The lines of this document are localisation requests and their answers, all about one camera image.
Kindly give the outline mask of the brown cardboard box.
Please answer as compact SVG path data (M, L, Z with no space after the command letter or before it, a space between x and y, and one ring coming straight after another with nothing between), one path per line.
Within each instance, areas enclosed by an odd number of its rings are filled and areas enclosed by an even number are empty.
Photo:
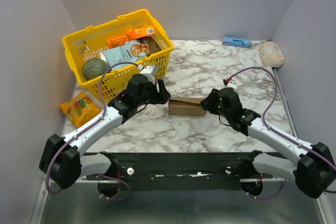
M203 98L172 97L169 99L170 116L205 116L201 101Z

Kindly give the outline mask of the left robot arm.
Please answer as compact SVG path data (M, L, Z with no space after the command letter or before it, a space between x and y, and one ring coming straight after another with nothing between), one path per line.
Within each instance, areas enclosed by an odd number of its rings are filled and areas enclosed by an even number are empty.
M136 115L140 106L166 104L170 97L162 79L154 81L143 73L133 75L126 89L88 123L65 136L50 136L39 169L45 173L46 180L52 179L61 189L90 175L112 179L117 171L113 158L103 153L86 156L85 152L106 133Z

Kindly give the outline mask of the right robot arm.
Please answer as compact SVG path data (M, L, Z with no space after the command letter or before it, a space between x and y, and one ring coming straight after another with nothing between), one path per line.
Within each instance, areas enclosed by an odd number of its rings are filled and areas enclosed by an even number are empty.
M335 181L335 162L325 144L311 144L272 126L260 114L244 108L233 88L213 89L201 106L204 111L224 117L235 131L265 143L283 156L257 154L241 165L246 177L261 173L293 181L311 198L319 198Z

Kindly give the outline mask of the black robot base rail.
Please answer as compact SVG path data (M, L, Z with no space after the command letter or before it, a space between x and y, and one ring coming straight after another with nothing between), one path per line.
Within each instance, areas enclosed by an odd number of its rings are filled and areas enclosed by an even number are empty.
M126 185L99 176L98 171L86 175L97 181L97 189L116 191L185 191L240 190L242 183L256 183L271 175L260 175L251 163L258 151L251 153L100 153L111 161L106 176Z

